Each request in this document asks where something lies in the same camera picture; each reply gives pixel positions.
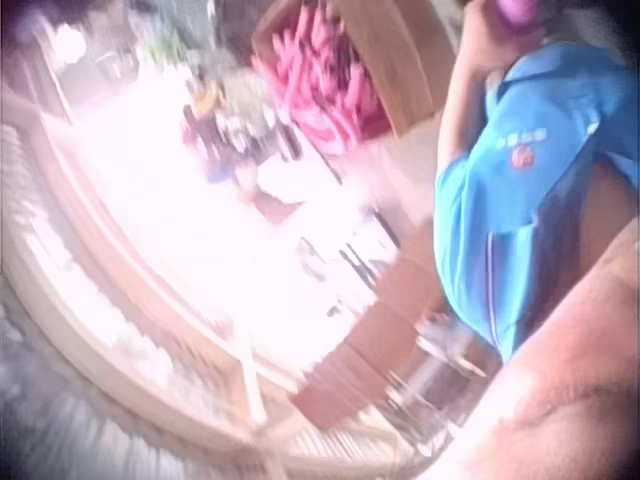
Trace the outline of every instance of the blue polo shirt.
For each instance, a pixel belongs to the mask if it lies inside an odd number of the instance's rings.
[[[436,180],[435,257],[457,315],[508,359],[578,259],[592,166],[638,189],[638,83],[605,50],[556,43],[486,96],[469,155]]]

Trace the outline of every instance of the skin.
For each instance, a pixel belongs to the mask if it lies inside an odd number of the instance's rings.
[[[467,7],[440,171],[477,140],[490,72],[504,71],[539,41],[539,32],[505,36],[489,0]],[[640,458],[637,205],[637,193],[598,163],[581,220],[579,271],[561,282],[542,327],[422,480],[637,478],[623,472]]]
[[[638,221],[497,376],[421,477],[596,480],[637,463]]]

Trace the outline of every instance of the pink item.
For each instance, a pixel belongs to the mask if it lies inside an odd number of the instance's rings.
[[[296,40],[308,40],[311,33],[311,9],[305,5],[300,7]]]
[[[282,52],[284,52],[284,43],[277,33],[273,34],[273,51],[277,55],[282,55]]]
[[[532,28],[538,18],[539,0],[496,0],[505,20],[518,30]]]
[[[344,23],[302,6],[295,33],[273,36],[275,68],[254,59],[276,108],[322,153],[342,155],[391,128],[366,68],[350,63]]]
[[[351,79],[349,80],[349,88],[344,97],[344,105],[349,109],[355,109],[362,93],[362,86],[365,82],[364,67],[358,63],[354,63],[350,68]]]

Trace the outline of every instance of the shirt logo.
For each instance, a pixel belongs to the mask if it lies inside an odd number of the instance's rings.
[[[515,148],[518,145],[529,143],[541,143],[547,139],[547,129],[538,128],[536,130],[518,133],[512,133],[505,137],[501,137],[496,141],[496,148],[502,150],[503,148]]]
[[[529,145],[518,145],[511,151],[511,165],[514,168],[529,168],[535,163],[535,155]]]

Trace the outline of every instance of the bottle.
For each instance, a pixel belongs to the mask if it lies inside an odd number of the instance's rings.
[[[496,0],[509,26],[523,33],[540,25],[540,0]]]

